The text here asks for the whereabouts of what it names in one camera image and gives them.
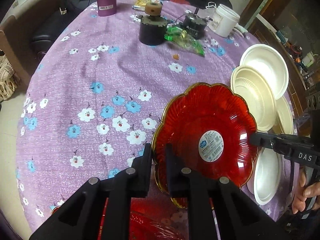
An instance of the human hand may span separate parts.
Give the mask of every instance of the human hand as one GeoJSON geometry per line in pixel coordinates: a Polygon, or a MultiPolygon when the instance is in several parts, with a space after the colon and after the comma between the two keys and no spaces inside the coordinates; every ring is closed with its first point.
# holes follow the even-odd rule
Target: human hand
{"type": "Polygon", "coordinates": [[[308,197],[318,196],[316,202],[314,203],[312,210],[317,210],[320,208],[320,182],[316,182],[306,189],[304,188],[306,184],[306,174],[303,169],[299,171],[298,185],[294,199],[292,202],[292,212],[296,214],[298,211],[302,212],[306,208],[306,199],[308,197]]]}

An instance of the brown tape roll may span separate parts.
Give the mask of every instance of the brown tape roll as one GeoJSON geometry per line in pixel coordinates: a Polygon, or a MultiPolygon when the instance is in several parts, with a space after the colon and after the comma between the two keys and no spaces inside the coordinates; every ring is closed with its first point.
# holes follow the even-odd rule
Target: brown tape roll
{"type": "Polygon", "coordinates": [[[161,3],[150,2],[146,4],[144,12],[151,16],[160,16],[162,10],[161,3]]]}

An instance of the tiled floor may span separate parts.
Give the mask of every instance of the tiled floor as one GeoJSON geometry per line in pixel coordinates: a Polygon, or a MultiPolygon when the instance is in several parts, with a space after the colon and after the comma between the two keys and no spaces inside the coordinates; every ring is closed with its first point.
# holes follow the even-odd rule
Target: tiled floor
{"type": "Polygon", "coordinates": [[[31,230],[24,216],[15,175],[17,124],[25,100],[25,89],[17,88],[14,95],[1,103],[0,111],[0,209],[13,230],[29,239],[31,230]]]}

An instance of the metal screw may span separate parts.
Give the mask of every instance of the metal screw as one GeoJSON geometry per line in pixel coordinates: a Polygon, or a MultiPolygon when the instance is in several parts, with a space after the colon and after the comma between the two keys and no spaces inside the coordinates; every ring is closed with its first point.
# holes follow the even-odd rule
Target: metal screw
{"type": "Polygon", "coordinates": [[[89,179],[89,183],[91,185],[96,184],[97,182],[98,182],[98,178],[96,178],[96,177],[92,177],[92,178],[89,179]]]}
{"type": "Polygon", "coordinates": [[[181,172],[182,172],[183,174],[189,174],[189,173],[191,173],[191,169],[190,169],[190,168],[187,168],[187,167],[184,167],[184,168],[181,169],[181,172]]]}
{"type": "Polygon", "coordinates": [[[135,168],[127,168],[126,170],[125,170],[125,172],[127,173],[127,174],[134,174],[135,172],[136,172],[136,169],[135,168]]]}
{"type": "Polygon", "coordinates": [[[222,183],[222,184],[228,184],[229,183],[229,179],[227,177],[221,177],[219,179],[219,181],[222,183]]]}

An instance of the blue logo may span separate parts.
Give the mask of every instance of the blue logo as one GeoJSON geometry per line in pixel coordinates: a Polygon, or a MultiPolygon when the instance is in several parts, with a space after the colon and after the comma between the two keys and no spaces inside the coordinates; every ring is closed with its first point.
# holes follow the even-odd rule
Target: blue logo
{"type": "Polygon", "coordinates": [[[204,146],[206,146],[207,145],[207,142],[206,141],[202,141],[201,143],[200,143],[200,147],[201,148],[203,148],[204,146]]]}

